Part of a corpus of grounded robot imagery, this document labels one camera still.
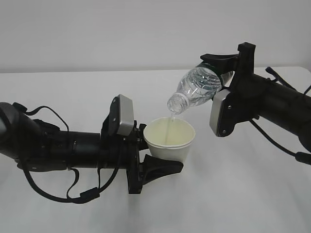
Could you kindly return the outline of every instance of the white table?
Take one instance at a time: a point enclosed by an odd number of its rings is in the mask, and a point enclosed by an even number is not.
[[[300,67],[276,69],[304,91],[311,74]],[[112,99],[122,93],[134,103],[138,123],[169,115],[167,99],[186,70],[0,74],[0,100],[20,102],[32,110],[47,105],[72,131],[100,132]],[[256,69],[265,75],[263,68]],[[311,232],[311,166],[298,163],[271,145],[250,125],[217,138],[210,129],[212,102],[181,117],[196,130],[191,152],[180,174],[160,178],[127,194],[126,174],[119,171],[99,199],[88,204],[47,200],[28,185],[13,160],[0,157],[0,231],[3,233],[309,233]],[[48,110],[37,116],[61,122]],[[272,123],[261,125],[276,141],[304,151],[298,138]],[[81,169],[72,196],[97,185],[94,169]],[[112,170],[102,172],[102,181]],[[51,194],[64,196],[74,174],[33,174]]]

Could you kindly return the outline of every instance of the black cable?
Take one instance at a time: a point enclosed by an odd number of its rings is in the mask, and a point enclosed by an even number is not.
[[[273,70],[271,67],[267,67],[266,68],[266,72],[268,72],[269,74],[273,75],[273,77],[275,77],[275,80],[273,80],[273,82],[277,82],[279,81],[282,85],[292,89],[292,90],[296,90],[295,88],[293,88],[288,82],[286,82],[275,70]]]
[[[307,88],[307,90],[303,93],[303,97],[306,96],[306,94],[311,90],[311,85]]]
[[[282,150],[283,152],[295,157],[296,153],[286,149],[285,147],[281,146],[279,143],[277,143],[275,140],[273,140],[256,122],[253,120],[249,120],[251,124],[265,137],[268,139],[269,142],[271,142],[274,146]]]
[[[47,108],[49,110],[51,110],[63,123],[64,125],[66,126],[67,128],[67,132],[69,132],[69,126],[68,124],[60,117],[59,114],[57,114],[56,111],[54,111],[52,108],[48,107],[48,106],[40,106],[40,107],[37,107],[36,109],[30,111],[30,112],[25,112],[24,114],[28,115],[28,116],[33,116],[35,114],[37,114],[42,108]]]
[[[115,169],[113,170],[110,178],[108,179],[108,181],[99,189],[99,192],[103,192],[105,189],[108,188],[108,186],[112,183],[112,181],[115,179],[118,170],[120,168],[120,164],[121,164],[121,158],[122,158],[122,152],[123,152],[123,145],[124,145],[124,141],[121,142],[121,146],[120,146],[120,151],[119,151],[119,157],[118,157],[118,161],[117,161],[117,165],[115,167]]]

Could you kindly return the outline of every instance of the white paper cup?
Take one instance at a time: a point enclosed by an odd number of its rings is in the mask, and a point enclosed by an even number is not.
[[[159,118],[144,129],[144,138],[153,157],[182,163],[194,137],[194,128],[177,118],[173,122],[170,117]]]

